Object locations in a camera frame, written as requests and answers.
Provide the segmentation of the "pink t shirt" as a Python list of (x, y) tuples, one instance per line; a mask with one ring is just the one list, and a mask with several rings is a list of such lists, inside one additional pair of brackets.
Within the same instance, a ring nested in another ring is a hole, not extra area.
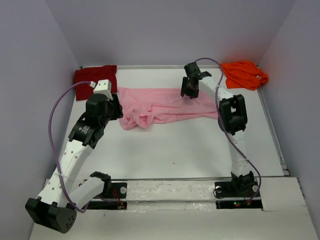
[(124, 130), (147, 129), (152, 124), (168, 124), (207, 117), (217, 119), (214, 101), (204, 92), (197, 98), (181, 97), (178, 88), (118, 88)]

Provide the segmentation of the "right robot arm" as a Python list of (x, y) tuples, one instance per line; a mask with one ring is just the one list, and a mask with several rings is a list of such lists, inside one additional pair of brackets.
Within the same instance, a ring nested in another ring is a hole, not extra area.
[(216, 105), (218, 124), (228, 140), (231, 157), (230, 190), (235, 196), (242, 196), (249, 186), (258, 185), (254, 172), (260, 177), (256, 167), (246, 155), (245, 130), (248, 123), (247, 109), (243, 95), (234, 95), (221, 87), (224, 74), (215, 80), (207, 71), (201, 71), (197, 63), (184, 66), (186, 76), (182, 79), (182, 97), (195, 99), (199, 96), (200, 87), (209, 95)]

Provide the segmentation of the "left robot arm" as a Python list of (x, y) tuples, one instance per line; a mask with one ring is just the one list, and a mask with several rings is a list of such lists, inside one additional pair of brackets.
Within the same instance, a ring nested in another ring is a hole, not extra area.
[(73, 226), (77, 213), (94, 198), (104, 198), (112, 191), (111, 176), (95, 171), (77, 189), (76, 178), (109, 121), (123, 117), (117, 94), (108, 98), (94, 93), (85, 103), (85, 112), (72, 128), (59, 165), (36, 198), (29, 198), (25, 209), (33, 222), (62, 234)]

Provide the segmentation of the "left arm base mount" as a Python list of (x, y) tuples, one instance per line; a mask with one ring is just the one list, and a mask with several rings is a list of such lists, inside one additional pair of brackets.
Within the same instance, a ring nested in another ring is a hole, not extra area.
[(102, 193), (88, 204), (88, 210), (126, 210), (128, 183), (112, 181), (108, 193)]

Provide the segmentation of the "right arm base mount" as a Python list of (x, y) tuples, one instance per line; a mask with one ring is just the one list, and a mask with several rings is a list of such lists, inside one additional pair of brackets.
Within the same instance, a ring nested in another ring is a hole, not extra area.
[(230, 181), (216, 181), (212, 191), (218, 210), (262, 209), (263, 204), (258, 182), (253, 172), (231, 175)]

